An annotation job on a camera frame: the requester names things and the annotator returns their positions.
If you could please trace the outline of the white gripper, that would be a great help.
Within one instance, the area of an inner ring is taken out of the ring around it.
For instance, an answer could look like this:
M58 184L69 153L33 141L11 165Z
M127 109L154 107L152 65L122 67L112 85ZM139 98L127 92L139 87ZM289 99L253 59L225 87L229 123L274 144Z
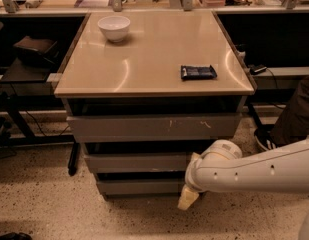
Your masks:
M198 180L198 168L205 157L193 152L185 173L185 184L182 188L178 200L178 208L187 210L199 197L199 193L206 192L207 189Z

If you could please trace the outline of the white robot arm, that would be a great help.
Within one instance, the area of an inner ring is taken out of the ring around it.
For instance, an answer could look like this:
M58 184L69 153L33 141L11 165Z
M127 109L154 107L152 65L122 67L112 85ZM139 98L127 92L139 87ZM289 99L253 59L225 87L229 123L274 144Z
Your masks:
M309 195L309 139L247 157L233 142L215 141L192 154L178 208L188 209L203 192L243 191Z

